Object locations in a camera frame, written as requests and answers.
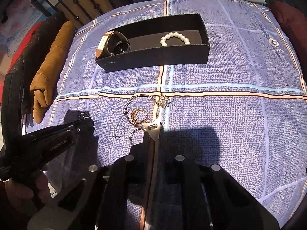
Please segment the watch face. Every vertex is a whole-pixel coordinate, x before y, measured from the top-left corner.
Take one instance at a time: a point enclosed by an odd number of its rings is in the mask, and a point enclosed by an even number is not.
[[[127,49],[130,50],[130,45],[127,42],[122,42],[114,48],[113,53],[114,54],[125,53]]]

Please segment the jewelry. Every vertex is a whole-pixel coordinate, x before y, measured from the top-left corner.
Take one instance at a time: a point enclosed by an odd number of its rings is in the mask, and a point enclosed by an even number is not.
[[[168,40],[171,37],[177,37],[180,40],[182,40],[186,45],[191,45],[190,40],[186,38],[185,36],[183,36],[182,34],[179,34],[178,32],[175,32],[175,33],[170,32],[169,34],[166,34],[165,36],[161,38],[161,41],[160,41],[161,46],[166,47],[167,46],[166,40]]]
[[[148,97],[148,98],[150,98],[152,101],[154,101],[155,103],[156,103],[156,105],[157,105],[157,115],[156,115],[156,117],[158,118],[159,117],[159,113],[160,113],[160,110],[159,110],[159,105],[158,105],[158,103],[156,102],[156,100],[154,99],[154,97],[152,97],[152,96],[149,96],[149,95],[146,95],[146,94],[139,94],[139,95],[136,95],[136,96],[134,96],[134,97],[131,97],[129,100],[128,100],[128,102],[127,102],[127,104],[125,105],[125,109],[124,109],[124,114],[126,115],[126,118],[127,118],[127,120],[129,121],[129,123],[130,124],[132,124],[134,127],[137,127],[137,128],[139,128],[139,129],[142,129],[142,126],[139,126],[139,125],[137,125],[137,124],[135,124],[135,122],[133,122],[132,121],[132,118],[131,117],[129,117],[129,110],[128,110],[128,105],[132,102],[132,100],[134,100],[135,98],[138,98],[138,97]]]
[[[118,136],[118,135],[116,135],[115,131],[116,131],[116,129],[117,129],[118,127],[120,127],[120,126],[124,128],[124,133],[121,134],[120,136]],[[116,126],[115,126],[115,128],[114,128],[114,130],[113,130],[113,135],[112,135],[112,137],[122,137],[123,135],[125,135],[125,133],[126,133],[126,128],[125,128],[123,125],[119,124],[119,125],[116,125]]]
[[[88,113],[81,113],[80,116],[79,116],[79,120],[83,120],[83,119],[86,119],[86,118],[90,118]]]
[[[171,100],[169,99],[169,97],[161,94],[160,98],[158,100],[158,106],[162,107],[162,108],[166,108],[169,104],[171,103]]]
[[[130,141],[131,146],[134,145],[133,142],[132,142],[132,136],[133,136],[137,131],[144,131],[144,130],[143,130],[143,129],[140,129],[140,128],[137,128],[137,129],[135,129],[134,131],[131,132],[131,134],[129,135],[129,141]]]
[[[146,113],[146,117],[145,119],[141,120],[141,121],[138,121],[137,118],[136,118],[136,115],[139,113],[139,112],[145,112]],[[144,109],[133,109],[131,114],[130,114],[130,118],[131,118],[131,121],[133,122],[134,125],[139,125],[141,123],[144,123],[146,122],[147,118],[148,118],[148,113],[147,111],[145,111]]]
[[[152,128],[158,128],[158,125],[155,123],[155,124],[152,124],[150,126],[148,126],[148,129],[151,130]]]
[[[125,53],[128,49],[130,50],[128,39],[121,32],[113,30],[102,36],[96,49],[95,56],[96,59],[102,59],[115,54]]]

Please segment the silver ring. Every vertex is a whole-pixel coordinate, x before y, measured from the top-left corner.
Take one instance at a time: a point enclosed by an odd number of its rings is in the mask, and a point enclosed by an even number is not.
[[[132,102],[132,100],[134,100],[134,99],[137,98],[137,97],[148,97],[148,98],[150,98],[152,101],[154,101],[154,102],[156,103],[156,105],[157,105],[157,115],[156,115],[156,117],[157,117],[157,118],[159,117],[160,109],[159,109],[159,105],[158,105],[158,103],[156,102],[156,100],[154,99],[154,97],[149,96],[149,95],[146,95],[146,94],[139,94],[139,95],[136,95],[136,96],[134,96],[134,97],[131,97],[131,98],[128,100],[128,102],[127,102],[127,104],[126,104],[126,106],[125,106],[124,114],[126,115],[126,118],[127,118],[128,122],[129,122],[130,124],[132,124],[134,127],[138,128],[138,129],[142,129],[141,126],[135,125],[135,124],[130,120],[130,117],[129,117],[129,114],[128,114],[128,113],[129,113],[129,111],[128,111],[128,105]]]
[[[86,119],[86,118],[90,118],[88,113],[81,113],[80,116],[79,116],[79,120],[83,120],[83,119]]]
[[[134,145],[133,142],[132,142],[132,136],[137,132],[137,131],[144,131],[143,129],[140,129],[140,128],[137,128],[135,129],[134,131],[132,131],[129,135],[129,141],[130,141],[130,144],[131,146]]]
[[[122,135],[120,135],[120,136],[116,135],[116,133],[115,133],[116,129],[117,129],[119,126],[122,126],[122,127],[124,128],[124,133],[123,133]],[[115,126],[115,128],[114,128],[114,130],[113,130],[113,135],[112,135],[112,137],[122,137],[123,135],[125,135],[125,133],[126,133],[126,128],[125,128],[123,125],[119,124],[119,125],[116,125],[116,126]]]

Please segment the metal bolt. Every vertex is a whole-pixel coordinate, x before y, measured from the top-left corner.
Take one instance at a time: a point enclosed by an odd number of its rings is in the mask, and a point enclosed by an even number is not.
[[[185,157],[182,156],[182,155],[177,155],[177,156],[175,156],[175,159],[176,159],[177,161],[179,161],[179,162],[182,162],[182,161],[185,159]]]
[[[130,161],[132,161],[134,159],[134,156],[133,155],[127,155],[127,156],[125,156],[125,160],[127,161],[127,162],[130,162]]]
[[[218,165],[218,164],[213,164],[213,165],[211,166],[211,168],[212,168],[212,170],[214,170],[214,171],[219,171],[219,170],[221,169],[221,166]]]
[[[88,170],[91,171],[91,172],[95,172],[95,171],[98,170],[98,167],[97,167],[97,165],[93,164],[93,165],[88,167]]]
[[[269,39],[269,42],[270,44],[273,46],[273,47],[278,47],[279,46],[279,43],[277,40],[273,39],[273,38],[270,38]]]
[[[155,123],[155,124],[148,126],[148,129],[151,130],[151,129],[155,129],[157,127],[158,127],[158,125]]]

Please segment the black box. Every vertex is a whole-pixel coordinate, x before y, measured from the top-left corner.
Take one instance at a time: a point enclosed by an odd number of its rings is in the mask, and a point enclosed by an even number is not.
[[[208,61],[210,43],[199,14],[157,17],[113,30],[121,32],[129,40],[130,51],[96,59],[106,73],[139,67],[206,64]],[[167,47],[162,47],[161,37],[170,32],[183,34],[191,45],[172,37],[166,41]]]

